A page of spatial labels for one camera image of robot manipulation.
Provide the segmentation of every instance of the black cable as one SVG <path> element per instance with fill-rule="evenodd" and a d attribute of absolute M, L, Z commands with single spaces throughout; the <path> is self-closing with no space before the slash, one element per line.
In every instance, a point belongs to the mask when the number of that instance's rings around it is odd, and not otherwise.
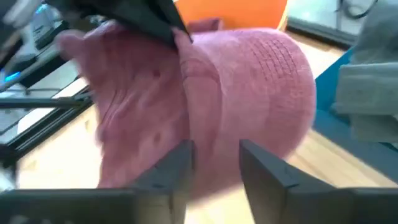
<path fill-rule="evenodd" d="M 352 12 L 352 8 L 356 7 L 356 5 L 352 4 L 351 2 L 347 0 L 340 0 L 340 9 L 343 11 L 344 15 L 350 19 L 360 19 L 364 18 L 367 16 L 370 12 L 370 10 L 374 7 L 374 5 L 378 2 L 379 0 L 374 0 L 374 2 L 362 13 L 359 14 L 354 14 Z"/>

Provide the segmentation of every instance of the pink fabric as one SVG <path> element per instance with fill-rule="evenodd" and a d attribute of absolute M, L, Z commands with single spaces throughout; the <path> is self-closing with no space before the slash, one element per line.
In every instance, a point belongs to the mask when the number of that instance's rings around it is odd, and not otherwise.
<path fill-rule="evenodd" d="M 174 32 L 178 53 L 114 22 L 57 39 L 94 91 L 103 143 L 98 187 L 132 183 L 181 140 L 192 139 L 194 194 L 201 197 L 241 181 L 240 139 L 283 157 L 312 123 L 313 76 L 284 33 L 203 32 L 192 35 L 192 44 Z"/>
<path fill-rule="evenodd" d="M 224 23 L 219 18 L 203 19 L 200 21 L 193 21 L 187 25 L 189 32 L 209 32 L 222 30 Z"/>

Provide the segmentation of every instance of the blue light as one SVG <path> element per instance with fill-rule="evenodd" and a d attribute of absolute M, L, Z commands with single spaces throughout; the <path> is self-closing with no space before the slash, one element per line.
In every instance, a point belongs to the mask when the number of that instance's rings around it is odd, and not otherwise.
<path fill-rule="evenodd" d="M 5 81 L 5 82 L 9 82 L 9 81 L 11 81 L 11 80 L 17 78 L 17 77 L 19 76 L 19 74 L 21 74 L 21 73 L 20 73 L 20 72 L 16 72 L 16 73 L 14 73 L 14 74 L 12 74 L 12 75 L 6 77 L 6 78 L 4 79 L 4 81 Z"/>
<path fill-rule="evenodd" d="M 44 9 L 47 8 L 46 4 L 42 4 L 37 10 L 36 10 L 36 14 L 39 14 L 41 11 L 43 11 Z"/>

